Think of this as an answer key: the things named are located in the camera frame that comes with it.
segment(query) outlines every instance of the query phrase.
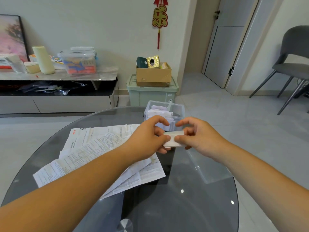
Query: pink painting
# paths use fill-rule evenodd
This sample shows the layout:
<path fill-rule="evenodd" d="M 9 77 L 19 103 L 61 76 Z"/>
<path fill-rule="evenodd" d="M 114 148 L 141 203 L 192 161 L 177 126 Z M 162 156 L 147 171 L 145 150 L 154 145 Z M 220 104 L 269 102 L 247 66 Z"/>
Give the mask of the pink painting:
<path fill-rule="evenodd" d="M 28 61 L 23 28 L 17 15 L 0 14 L 0 53 L 18 54 L 23 62 Z"/>

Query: hand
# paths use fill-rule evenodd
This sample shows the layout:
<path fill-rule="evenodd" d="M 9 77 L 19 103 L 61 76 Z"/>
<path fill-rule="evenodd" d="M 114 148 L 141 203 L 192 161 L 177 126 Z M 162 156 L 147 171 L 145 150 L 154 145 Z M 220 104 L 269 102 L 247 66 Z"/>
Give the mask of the hand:
<path fill-rule="evenodd" d="M 166 154 L 171 148 L 165 148 L 162 145 L 169 140 L 169 135 L 163 135 L 164 130 L 155 126 L 156 123 L 163 123 L 169 126 L 168 121 L 162 116 L 153 116 L 141 123 L 133 132 L 131 137 L 122 145 L 130 152 L 133 161 L 145 160 L 155 152 Z"/>
<path fill-rule="evenodd" d="M 176 126 L 191 124 L 183 129 L 184 135 L 178 135 L 174 140 L 180 144 L 185 144 L 185 149 L 195 148 L 204 156 L 210 157 L 217 162 L 221 162 L 226 150 L 233 146 L 232 143 L 224 139 L 206 121 L 194 117 L 187 117 L 180 120 Z"/>

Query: chair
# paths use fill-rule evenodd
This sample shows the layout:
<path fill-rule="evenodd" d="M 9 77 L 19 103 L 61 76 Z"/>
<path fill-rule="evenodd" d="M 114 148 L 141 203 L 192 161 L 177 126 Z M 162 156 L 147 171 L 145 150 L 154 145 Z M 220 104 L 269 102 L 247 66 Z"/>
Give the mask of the chair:
<path fill-rule="evenodd" d="M 275 65 L 272 66 L 272 69 L 274 69 L 274 71 L 249 96 L 252 97 L 277 72 L 290 76 L 290 78 L 278 94 L 278 98 L 294 77 L 301 79 L 299 85 L 296 87 L 293 94 L 288 98 L 288 100 L 278 112 L 278 115 L 281 114 L 281 112 L 301 89 L 304 83 L 309 80 L 309 65 L 301 63 L 284 63 L 284 61 L 288 57 L 288 54 L 295 54 L 298 56 L 309 58 L 309 26 L 305 25 L 292 27 L 284 34 L 280 50 L 280 56 Z"/>

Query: green storage bin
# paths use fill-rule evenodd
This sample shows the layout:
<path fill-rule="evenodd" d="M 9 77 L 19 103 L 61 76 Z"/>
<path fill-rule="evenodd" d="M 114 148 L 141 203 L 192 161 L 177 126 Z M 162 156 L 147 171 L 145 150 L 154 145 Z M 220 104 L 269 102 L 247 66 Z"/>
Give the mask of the green storage bin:
<path fill-rule="evenodd" d="M 179 86 L 173 77 L 169 87 L 137 86 L 136 75 L 132 75 L 127 81 L 127 89 L 131 106 L 147 106 L 149 100 L 168 102 L 172 99 L 174 103 Z"/>

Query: person's arm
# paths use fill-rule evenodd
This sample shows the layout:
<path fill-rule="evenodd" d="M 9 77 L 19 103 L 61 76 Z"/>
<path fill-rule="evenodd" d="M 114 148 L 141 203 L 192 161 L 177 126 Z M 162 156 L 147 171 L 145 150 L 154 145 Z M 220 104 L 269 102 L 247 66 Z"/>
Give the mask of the person's arm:
<path fill-rule="evenodd" d="M 309 231 L 309 191 L 251 153 L 225 140 L 207 122 L 188 117 L 191 124 L 175 141 L 195 148 L 225 165 L 258 203 L 280 232 Z"/>
<path fill-rule="evenodd" d="M 170 148 L 162 145 L 170 136 L 155 126 L 158 122 L 169 125 L 163 117 L 154 116 L 120 147 L 1 207 L 1 231 L 73 231 L 127 167 L 156 151 L 167 153 Z"/>

